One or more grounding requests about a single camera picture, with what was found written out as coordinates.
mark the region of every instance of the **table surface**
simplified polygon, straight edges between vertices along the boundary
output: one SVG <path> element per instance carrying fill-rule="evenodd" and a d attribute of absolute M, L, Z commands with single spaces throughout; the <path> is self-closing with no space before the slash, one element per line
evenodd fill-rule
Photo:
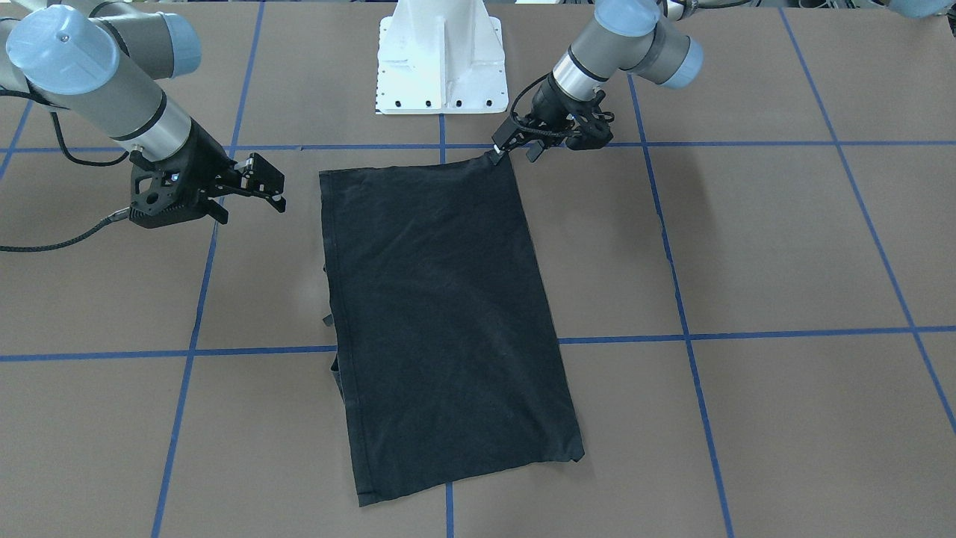
<path fill-rule="evenodd" d="M 374 4 L 163 5 L 203 39 L 162 83 L 289 211 L 129 223 L 0 256 L 0 535 L 956 535 L 956 42 L 886 11 L 681 23 L 691 87 L 618 75 L 615 140 L 515 172 L 587 456 L 359 509 L 321 169 L 474 156 L 502 115 L 373 112 Z M 493 6 L 511 95 L 587 6 Z M 4 6 L 0 15 L 22 14 Z M 44 111 L 0 101 L 0 242 L 128 199 Z M 87 158 L 118 153 L 68 115 Z"/>

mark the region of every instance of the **dark towel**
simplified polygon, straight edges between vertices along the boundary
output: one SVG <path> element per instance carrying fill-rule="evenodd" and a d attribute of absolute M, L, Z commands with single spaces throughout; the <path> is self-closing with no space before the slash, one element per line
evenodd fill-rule
<path fill-rule="evenodd" d="M 579 460 L 511 161 L 319 177 L 358 503 Z"/>

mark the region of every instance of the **white plastic stand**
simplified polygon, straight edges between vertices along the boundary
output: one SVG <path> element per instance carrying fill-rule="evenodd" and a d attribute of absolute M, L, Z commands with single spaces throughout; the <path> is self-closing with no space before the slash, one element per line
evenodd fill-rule
<path fill-rule="evenodd" d="M 482 0 L 399 0 L 379 26 L 379 114 L 508 107 L 501 21 Z"/>

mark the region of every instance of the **black cloth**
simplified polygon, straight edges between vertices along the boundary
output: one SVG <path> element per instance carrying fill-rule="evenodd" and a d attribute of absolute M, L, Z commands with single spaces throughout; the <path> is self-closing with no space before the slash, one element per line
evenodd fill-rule
<path fill-rule="evenodd" d="M 584 455 L 510 161 L 319 174 L 360 505 Z"/>

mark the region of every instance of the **blue cap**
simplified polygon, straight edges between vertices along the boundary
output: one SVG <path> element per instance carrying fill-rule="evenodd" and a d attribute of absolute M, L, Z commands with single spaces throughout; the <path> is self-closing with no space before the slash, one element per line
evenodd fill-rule
<path fill-rule="evenodd" d="M 79 11 L 60 4 L 30 13 L 7 38 L 7 55 L 33 84 L 60 95 L 96 90 L 120 67 L 120 47 Z"/>
<path fill-rule="evenodd" d="M 188 75 L 199 69 L 199 64 L 203 60 L 203 47 L 192 25 L 175 13 L 160 11 L 160 15 L 166 21 L 169 38 L 173 42 L 173 74 L 171 78 Z"/>
<path fill-rule="evenodd" d="M 670 78 L 662 82 L 661 86 L 674 89 L 683 88 L 697 77 L 703 65 L 704 49 L 700 43 L 694 41 L 693 37 L 690 37 L 690 48 L 687 49 L 687 56 L 684 56 L 681 67 L 678 67 L 677 71 L 671 75 Z"/>
<path fill-rule="evenodd" d="M 952 0 L 892 0 L 887 6 L 904 17 L 920 19 L 938 13 L 952 4 Z"/>
<path fill-rule="evenodd" d="M 595 19 L 609 32 L 643 37 L 654 32 L 661 9 L 654 0 L 597 0 Z"/>

